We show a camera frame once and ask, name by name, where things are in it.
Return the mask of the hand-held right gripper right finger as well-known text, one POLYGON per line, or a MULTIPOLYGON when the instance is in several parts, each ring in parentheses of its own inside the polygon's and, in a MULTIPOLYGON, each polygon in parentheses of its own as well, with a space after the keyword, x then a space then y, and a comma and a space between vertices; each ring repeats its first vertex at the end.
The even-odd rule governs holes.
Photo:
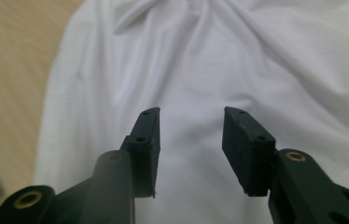
POLYGON ((250 197, 266 196, 274 137, 246 111, 226 106, 222 149, 244 193, 250 197))

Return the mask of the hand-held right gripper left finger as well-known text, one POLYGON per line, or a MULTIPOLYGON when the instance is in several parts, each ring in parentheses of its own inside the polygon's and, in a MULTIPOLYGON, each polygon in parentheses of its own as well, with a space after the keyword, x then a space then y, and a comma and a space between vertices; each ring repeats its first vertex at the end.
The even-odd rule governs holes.
POLYGON ((131 156, 135 198, 154 197, 161 152, 160 109, 140 113, 121 150, 131 156))

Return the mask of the white t-shirt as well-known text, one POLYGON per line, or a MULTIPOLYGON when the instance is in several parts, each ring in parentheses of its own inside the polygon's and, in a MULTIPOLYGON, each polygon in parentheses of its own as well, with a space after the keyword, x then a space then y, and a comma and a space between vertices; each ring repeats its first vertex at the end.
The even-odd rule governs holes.
POLYGON ((58 191, 161 111, 157 195, 137 224, 272 224, 222 151, 251 114, 349 188, 349 0, 85 0, 53 63, 35 182, 58 191))

